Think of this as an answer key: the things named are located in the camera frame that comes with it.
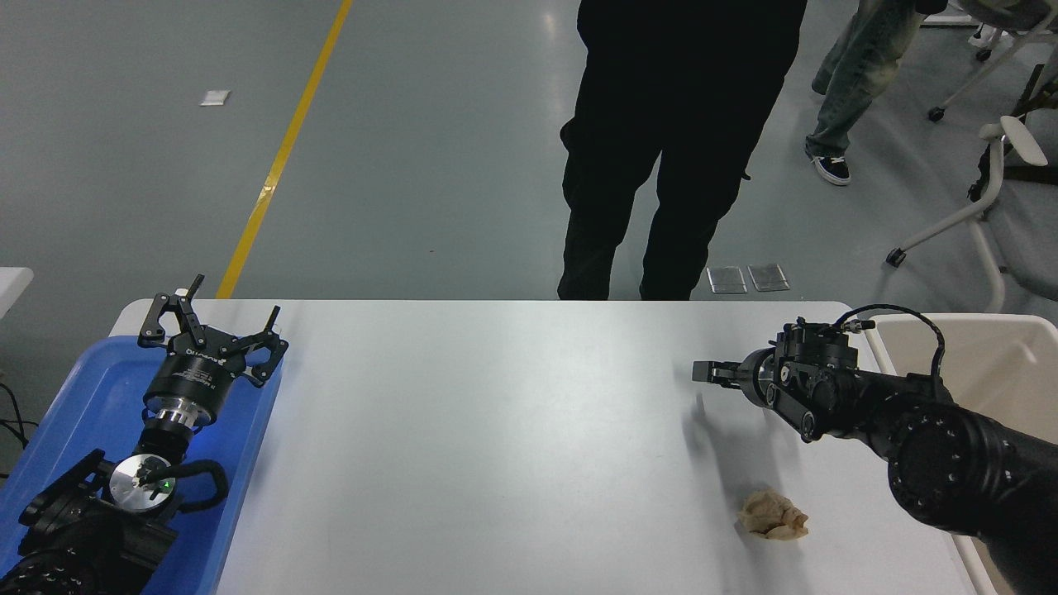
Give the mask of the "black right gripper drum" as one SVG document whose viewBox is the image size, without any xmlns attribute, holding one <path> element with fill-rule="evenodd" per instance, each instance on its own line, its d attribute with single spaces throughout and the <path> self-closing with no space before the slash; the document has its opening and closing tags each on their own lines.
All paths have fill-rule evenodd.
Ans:
<svg viewBox="0 0 1058 595">
<path fill-rule="evenodd" d="M 748 402 L 758 407 L 771 407 L 768 398 L 774 380 L 776 348 L 760 348 L 741 362 L 741 391 Z"/>
</svg>

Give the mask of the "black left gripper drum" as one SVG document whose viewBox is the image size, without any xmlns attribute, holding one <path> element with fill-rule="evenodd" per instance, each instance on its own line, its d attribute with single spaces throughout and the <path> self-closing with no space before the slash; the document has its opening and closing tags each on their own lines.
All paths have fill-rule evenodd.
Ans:
<svg viewBox="0 0 1058 595">
<path fill-rule="evenodd" d="M 200 346 L 188 336 L 174 336 L 161 368 L 145 392 L 145 407 L 158 412 L 182 399 L 195 404 L 201 415 L 219 414 L 233 383 L 245 372 L 249 348 L 230 338 Z"/>
</svg>

